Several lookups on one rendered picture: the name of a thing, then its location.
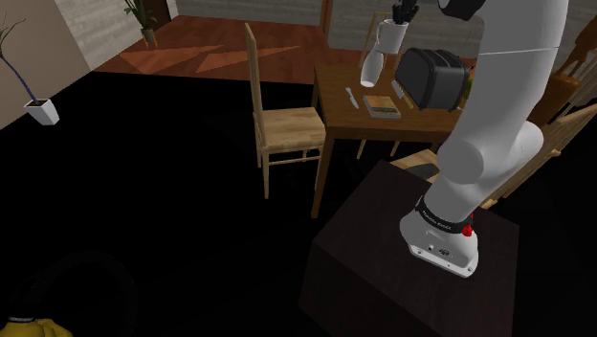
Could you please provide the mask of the black toaster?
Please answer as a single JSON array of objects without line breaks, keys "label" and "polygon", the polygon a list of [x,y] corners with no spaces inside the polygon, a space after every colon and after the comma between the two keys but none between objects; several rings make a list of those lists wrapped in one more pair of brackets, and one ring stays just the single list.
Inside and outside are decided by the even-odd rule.
[{"label": "black toaster", "polygon": [[420,110],[455,110],[463,97],[470,68],[445,50],[409,48],[395,72],[395,80]]}]

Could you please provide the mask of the brown and green book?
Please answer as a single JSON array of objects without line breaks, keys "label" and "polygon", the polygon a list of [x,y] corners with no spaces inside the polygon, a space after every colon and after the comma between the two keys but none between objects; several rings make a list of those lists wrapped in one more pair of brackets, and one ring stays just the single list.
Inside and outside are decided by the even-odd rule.
[{"label": "brown and green book", "polygon": [[363,95],[363,101],[372,118],[400,119],[402,117],[391,97]]}]

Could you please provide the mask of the brown wooden table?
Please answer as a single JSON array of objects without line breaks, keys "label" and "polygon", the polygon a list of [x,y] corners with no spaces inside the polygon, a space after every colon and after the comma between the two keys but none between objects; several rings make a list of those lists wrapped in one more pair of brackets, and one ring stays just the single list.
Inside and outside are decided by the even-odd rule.
[{"label": "brown wooden table", "polygon": [[[409,109],[391,85],[394,80],[392,70],[384,70],[372,88],[361,85],[359,68],[317,65],[314,72],[313,102],[321,104],[326,135],[311,210],[313,218],[319,214],[331,154],[337,139],[431,143],[439,146],[449,137],[460,115],[458,110]],[[351,88],[359,109],[352,105],[345,87]],[[363,95],[391,97],[402,117],[372,118],[365,108]]]}]

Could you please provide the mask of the orange brown wooden chair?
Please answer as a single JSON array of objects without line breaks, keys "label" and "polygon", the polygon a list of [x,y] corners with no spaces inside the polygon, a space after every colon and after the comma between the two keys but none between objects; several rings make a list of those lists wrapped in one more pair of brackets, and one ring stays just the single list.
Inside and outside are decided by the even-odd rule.
[{"label": "orange brown wooden chair", "polygon": [[575,39],[575,47],[564,64],[550,75],[544,94],[530,113],[528,122],[543,127],[560,111],[580,86],[574,75],[585,63],[588,53],[596,48],[597,14]]}]

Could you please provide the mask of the dark robot stand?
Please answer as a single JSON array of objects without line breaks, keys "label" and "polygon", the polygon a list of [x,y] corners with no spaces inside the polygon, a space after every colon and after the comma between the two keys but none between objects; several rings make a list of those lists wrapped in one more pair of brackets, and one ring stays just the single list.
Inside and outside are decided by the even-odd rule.
[{"label": "dark robot stand", "polygon": [[518,225],[476,209],[479,264],[461,278],[399,233],[429,186],[380,161],[313,240],[298,305],[331,337],[512,337]]}]

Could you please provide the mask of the green plant in grey pot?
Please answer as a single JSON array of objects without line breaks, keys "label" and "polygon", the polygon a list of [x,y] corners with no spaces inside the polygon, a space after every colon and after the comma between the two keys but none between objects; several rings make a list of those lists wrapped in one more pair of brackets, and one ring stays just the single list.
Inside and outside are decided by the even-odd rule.
[{"label": "green plant in grey pot", "polygon": [[125,14],[132,14],[141,25],[141,34],[145,46],[149,47],[149,44],[153,43],[155,47],[158,47],[154,30],[150,25],[151,21],[156,23],[157,19],[151,16],[151,11],[148,11],[144,7],[144,0],[124,0],[124,2],[126,4],[126,8],[124,9]]}]

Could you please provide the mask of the plant in white square pot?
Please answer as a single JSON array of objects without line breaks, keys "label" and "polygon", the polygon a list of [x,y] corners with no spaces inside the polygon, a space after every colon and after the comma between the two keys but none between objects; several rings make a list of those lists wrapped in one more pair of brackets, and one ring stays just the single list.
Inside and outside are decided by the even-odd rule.
[{"label": "plant in white square pot", "polygon": [[18,78],[24,89],[26,90],[30,100],[24,105],[25,110],[41,125],[55,125],[59,122],[59,115],[55,105],[50,99],[39,99],[35,96],[27,82],[22,78],[19,72],[6,59],[3,52],[3,43],[7,36],[12,32],[16,25],[24,23],[26,19],[22,19],[13,23],[10,27],[5,27],[6,15],[0,24],[0,59],[11,69],[11,71]]}]

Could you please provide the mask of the wooden handled knife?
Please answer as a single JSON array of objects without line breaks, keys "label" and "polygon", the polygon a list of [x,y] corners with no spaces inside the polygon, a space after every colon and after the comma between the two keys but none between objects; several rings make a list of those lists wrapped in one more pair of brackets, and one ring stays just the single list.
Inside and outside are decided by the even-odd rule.
[{"label": "wooden handled knife", "polygon": [[413,108],[412,102],[407,97],[407,95],[403,91],[402,87],[398,84],[398,82],[396,80],[393,80],[391,82],[391,85],[394,88],[394,91],[396,92],[396,95],[398,96],[398,98],[401,100],[404,100],[405,103],[408,105],[409,109],[412,109]]}]

